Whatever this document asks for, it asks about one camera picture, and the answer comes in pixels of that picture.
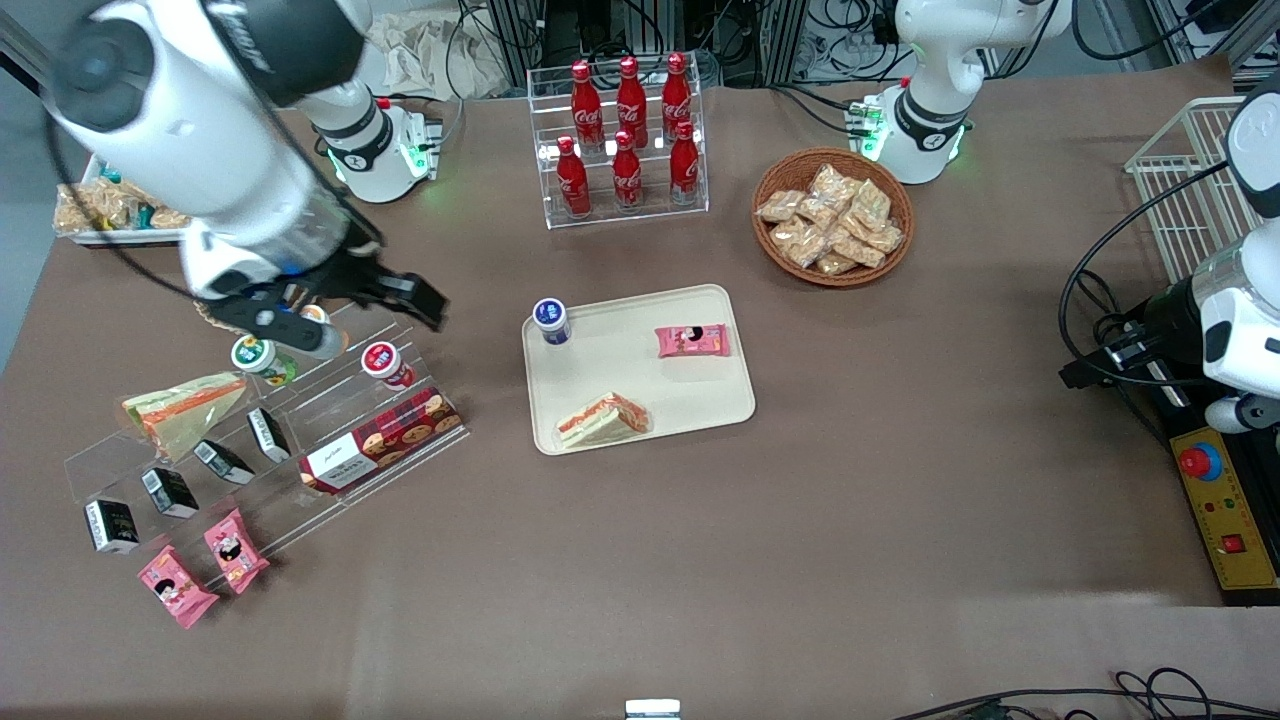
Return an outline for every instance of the food tray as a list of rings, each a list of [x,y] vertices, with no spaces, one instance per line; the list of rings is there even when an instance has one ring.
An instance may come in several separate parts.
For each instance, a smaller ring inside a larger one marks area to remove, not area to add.
[[[724,323],[731,355],[659,360],[653,331],[681,323]],[[522,331],[534,445],[545,455],[732,425],[755,413],[733,306],[718,284],[570,307],[568,325],[570,340],[558,346],[543,340],[532,318],[525,320]],[[608,392],[644,406],[649,432],[590,447],[561,447],[556,425]]]

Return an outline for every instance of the small black box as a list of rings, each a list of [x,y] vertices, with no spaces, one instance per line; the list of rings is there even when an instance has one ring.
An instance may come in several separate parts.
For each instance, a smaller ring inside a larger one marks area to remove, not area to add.
[[[202,439],[196,446],[196,457],[219,478],[243,486],[253,479],[253,469],[230,450],[214,441]]]
[[[164,468],[152,468],[142,473],[142,487],[147,488],[151,502],[161,515],[170,518],[191,518],[200,510],[196,496],[182,479],[182,475]]]
[[[128,505],[95,500],[84,506],[84,520],[93,538],[93,550],[125,555],[138,547],[138,527],[133,524]]]
[[[270,413],[261,407],[250,410],[248,427],[252,428],[257,448],[262,451],[262,455],[276,462],[284,462],[289,459],[289,443],[284,439],[279,423]]]

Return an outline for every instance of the cartoon face print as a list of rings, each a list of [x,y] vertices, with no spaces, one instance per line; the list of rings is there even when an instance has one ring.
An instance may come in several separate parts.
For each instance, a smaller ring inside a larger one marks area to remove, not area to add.
[[[241,544],[239,536],[228,536],[218,541],[218,559],[223,562],[230,562],[239,557]]]

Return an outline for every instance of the coca-cola bottle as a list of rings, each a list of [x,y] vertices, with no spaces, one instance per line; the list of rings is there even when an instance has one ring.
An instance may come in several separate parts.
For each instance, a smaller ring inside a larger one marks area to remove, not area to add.
[[[636,158],[631,133],[620,129],[613,138],[618,142],[618,152],[613,156],[613,200],[618,211],[630,215],[640,210],[644,190],[640,187],[640,159]]]
[[[694,123],[676,126],[676,143],[671,146],[671,201],[692,205],[698,200],[698,146],[694,145]]]
[[[586,165],[582,159],[573,154],[573,138],[562,135],[556,145],[559,146],[561,159],[556,163],[556,176],[561,181],[561,193],[564,195],[564,206],[568,217],[575,220],[591,214],[591,193],[586,187]]]
[[[618,85],[618,127],[631,133],[636,147],[649,145],[649,128],[645,110],[644,88],[636,74],[640,61],[627,55],[622,59],[622,82]]]
[[[667,146],[676,141],[676,126],[689,119],[689,79],[684,53],[667,55],[667,85],[662,86],[662,137]]]
[[[600,94],[591,85],[591,65],[586,60],[573,63],[573,95],[570,108],[573,110],[573,127],[577,128],[577,142],[584,155],[604,154],[604,118],[600,117]]]

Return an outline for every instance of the clear acrylic shelf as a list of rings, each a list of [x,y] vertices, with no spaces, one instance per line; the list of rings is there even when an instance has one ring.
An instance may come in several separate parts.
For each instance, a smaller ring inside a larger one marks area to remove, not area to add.
[[[381,474],[340,495],[303,486],[298,460],[307,452],[413,393],[435,386],[421,355],[408,340],[410,328],[393,314],[380,307],[362,310],[348,305],[333,313],[330,322],[349,337],[351,342],[342,355],[332,360],[293,355],[298,375],[280,387],[250,375],[251,383],[244,395],[205,436],[229,448],[253,469],[255,477],[247,484],[238,486],[219,478],[193,454],[177,461],[160,460],[155,448],[132,429],[116,432],[67,460],[67,478],[77,505],[83,507],[97,498],[129,505],[140,539],[140,547],[129,556],[137,560],[138,569],[165,544],[173,544],[191,574],[214,588],[221,584],[223,578],[205,546],[204,533],[236,507],[244,516],[257,548],[271,557],[467,436],[466,424],[460,424],[430,442],[422,442]],[[413,366],[417,379],[411,387],[392,391],[360,368],[361,352],[375,341],[394,343],[403,360]],[[246,420],[246,414],[255,407],[264,407],[279,423],[291,451],[288,460],[275,462],[259,450]],[[200,502],[198,512],[187,519],[157,512],[141,479],[151,468],[179,473]],[[87,551],[91,551],[91,544],[86,533]]]
[[[603,155],[582,155],[586,165],[586,183],[591,193],[591,214],[581,220],[568,217],[564,197],[561,195],[559,179],[556,177],[556,161],[559,149],[556,138],[562,135],[577,138],[573,128],[573,113],[570,108],[570,94],[573,78],[568,67],[540,68],[529,70],[529,115],[534,127],[534,159],[538,163],[538,181],[543,191],[543,214],[549,229],[609,223],[614,220],[634,220],[660,215],[685,213],[705,213],[710,208],[707,183],[707,132],[703,123],[701,78],[698,72],[695,53],[686,53],[689,63],[685,77],[689,78],[689,119],[694,123],[694,143],[698,145],[698,195],[691,205],[677,205],[671,201],[671,147],[662,138],[662,86],[667,82],[666,56],[640,59],[640,85],[645,90],[646,127],[649,145],[636,150],[640,158],[640,176],[644,187],[644,204],[637,211],[622,214],[613,202],[613,155],[617,151],[613,133],[618,131],[617,87],[621,81],[618,60],[604,60],[591,64],[591,81],[600,94],[600,114],[604,118],[605,152]]]

